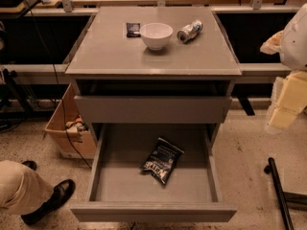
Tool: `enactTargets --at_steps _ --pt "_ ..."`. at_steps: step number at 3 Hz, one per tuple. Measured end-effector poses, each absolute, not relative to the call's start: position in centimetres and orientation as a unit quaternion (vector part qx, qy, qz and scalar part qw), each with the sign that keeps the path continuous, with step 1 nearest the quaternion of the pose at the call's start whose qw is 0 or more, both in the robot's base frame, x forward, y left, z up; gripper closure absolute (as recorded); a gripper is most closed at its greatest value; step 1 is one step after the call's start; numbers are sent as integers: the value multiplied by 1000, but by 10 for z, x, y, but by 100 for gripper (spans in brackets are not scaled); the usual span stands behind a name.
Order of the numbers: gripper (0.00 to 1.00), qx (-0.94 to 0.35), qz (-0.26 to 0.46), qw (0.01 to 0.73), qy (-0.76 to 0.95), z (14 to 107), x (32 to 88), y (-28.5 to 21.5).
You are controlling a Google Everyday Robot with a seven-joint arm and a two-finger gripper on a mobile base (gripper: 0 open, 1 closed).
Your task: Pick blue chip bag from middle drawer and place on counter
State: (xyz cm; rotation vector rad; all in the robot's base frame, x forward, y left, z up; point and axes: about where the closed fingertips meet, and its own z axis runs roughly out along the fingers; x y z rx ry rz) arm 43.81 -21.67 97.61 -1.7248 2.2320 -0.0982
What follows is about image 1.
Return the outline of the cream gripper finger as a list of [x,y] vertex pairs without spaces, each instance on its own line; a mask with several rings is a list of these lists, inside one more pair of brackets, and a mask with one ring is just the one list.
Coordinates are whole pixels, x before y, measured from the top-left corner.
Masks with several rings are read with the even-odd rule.
[[286,78],[277,77],[271,101],[265,131],[278,134],[287,129],[307,107],[307,73],[293,71]]

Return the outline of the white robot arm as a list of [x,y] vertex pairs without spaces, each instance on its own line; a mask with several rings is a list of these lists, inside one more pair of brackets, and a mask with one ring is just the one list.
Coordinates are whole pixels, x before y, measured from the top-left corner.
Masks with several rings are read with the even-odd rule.
[[265,131],[277,134],[307,107],[307,4],[282,31],[265,41],[260,51],[267,55],[278,53],[281,63],[291,69],[285,79],[277,77],[273,84]]

